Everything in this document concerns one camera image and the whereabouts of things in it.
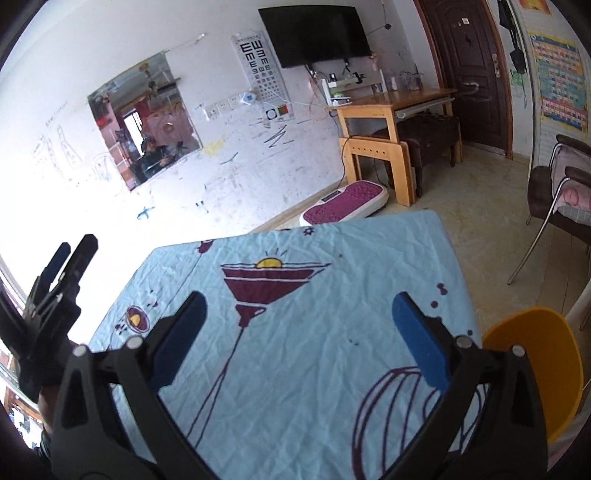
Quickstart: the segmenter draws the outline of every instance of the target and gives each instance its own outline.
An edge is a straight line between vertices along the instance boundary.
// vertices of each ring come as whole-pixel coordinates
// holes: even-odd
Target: orange poster
[[[546,0],[519,0],[519,3],[526,10],[536,10],[538,12],[551,15],[550,7]]]

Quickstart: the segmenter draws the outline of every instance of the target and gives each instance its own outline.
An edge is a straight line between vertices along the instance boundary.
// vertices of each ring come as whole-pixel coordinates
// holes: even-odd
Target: chair armrest
[[[591,173],[576,167],[566,167],[564,169],[564,174],[571,180],[579,182],[591,189]]]
[[[567,147],[579,150],[584,155],[591,157],[591,147],[585,142],[581,142],[581,140],[577,140],[573,137],[567,137],[566,135],[556,135],[556,140],[558,143],[562,143]]]

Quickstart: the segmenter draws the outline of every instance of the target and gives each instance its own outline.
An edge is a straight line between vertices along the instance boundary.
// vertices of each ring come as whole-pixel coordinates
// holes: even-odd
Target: door frame
[[[421,18],[421,23],[423,24],[423,29],[427,36],[429,48],[431,49],[431,56],[433,58],[433,63],[435,64],[435,71],[437,72],[437,81],[439,82],[439,86],[443,87],[443,69],[441,67],[441,59],[439,58],[439,53],[437,52],[437,47],[435,45],[435,37],[431,31],[431,28],[429,27],[429,22],[427,21],[427,16],[423,10],[423,4],[421,3],[421,0],[413,1],[415,7],[417,8],[418,16]],[[487,1],[480,1],[486,11],[486,16],[488,17],[488,21],[491,25],[492,34],[495,39],[495,46],[499,56],[499,67],[501,69],[501,79],[503,80],[503,89],[505,91],[505,104],[507,110],[507,148],[505,150],[505,157],[509,160],[513,160],[513,98],[511,96],[509,69],[507,68],[507,62],[505,58],[505,47],[501,41],[501,35],[498,29],[499,26],[496,24],[495,19],[492,16],[492,12]]]

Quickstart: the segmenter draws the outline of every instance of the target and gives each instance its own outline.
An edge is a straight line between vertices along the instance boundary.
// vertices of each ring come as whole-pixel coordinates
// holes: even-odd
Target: wooden table
[[[396,130],[397,112],[409,107],[429,103],[434,100],[448,99],[443,104],[446,115],[453,115],[452,94],[456,89],[423,89],[405,92],[388,92],[353,100],[343,106],[330,107],[337,110],[343,129],[340,145],[343,149],[347,181],[361,180],[358,155],[389,161],[392,165],[394,189],[399,204],[410,207],[415,202],[410,154],[406,142],[398,140]],[[348,118],[383,118],[388,124],[389,140],[374,137],[352,137],[347,126]],[[462,161],[462,140],[456,145],[456,162]]]

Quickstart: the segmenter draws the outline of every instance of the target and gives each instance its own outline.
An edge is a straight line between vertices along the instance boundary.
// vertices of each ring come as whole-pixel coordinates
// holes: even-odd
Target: television
[[[371,55],[355,7],[294,5],[261,8],[259,13],[285,69]]]

